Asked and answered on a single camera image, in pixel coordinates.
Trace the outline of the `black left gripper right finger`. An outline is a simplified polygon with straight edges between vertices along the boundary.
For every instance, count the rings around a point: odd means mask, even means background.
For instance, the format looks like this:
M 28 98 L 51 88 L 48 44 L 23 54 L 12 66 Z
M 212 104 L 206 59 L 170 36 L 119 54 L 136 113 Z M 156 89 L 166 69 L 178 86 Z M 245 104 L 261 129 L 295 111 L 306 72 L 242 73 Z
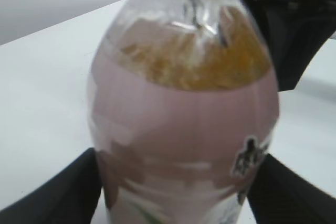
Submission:
M 335 198 L 267 155 L 248 193 L 257 223 L 335 223 Z

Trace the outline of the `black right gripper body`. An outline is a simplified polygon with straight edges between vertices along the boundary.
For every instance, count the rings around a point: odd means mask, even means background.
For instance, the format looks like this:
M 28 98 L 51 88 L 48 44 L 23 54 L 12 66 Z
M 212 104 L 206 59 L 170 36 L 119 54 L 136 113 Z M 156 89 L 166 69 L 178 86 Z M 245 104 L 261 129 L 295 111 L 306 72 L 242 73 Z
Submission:
M 335 0 L 243 0 L 268 45 L 280 91 L 292 90 L 335 32 Z

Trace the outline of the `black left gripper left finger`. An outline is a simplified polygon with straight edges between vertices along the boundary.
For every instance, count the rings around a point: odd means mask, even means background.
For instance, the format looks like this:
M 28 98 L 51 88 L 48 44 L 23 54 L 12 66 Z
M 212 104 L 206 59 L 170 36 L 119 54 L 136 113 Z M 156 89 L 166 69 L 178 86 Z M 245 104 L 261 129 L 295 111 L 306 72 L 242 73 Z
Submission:
M 91 223 L 101 179 L 93 148 L 23 199 L 1 210 L 1 223 Z

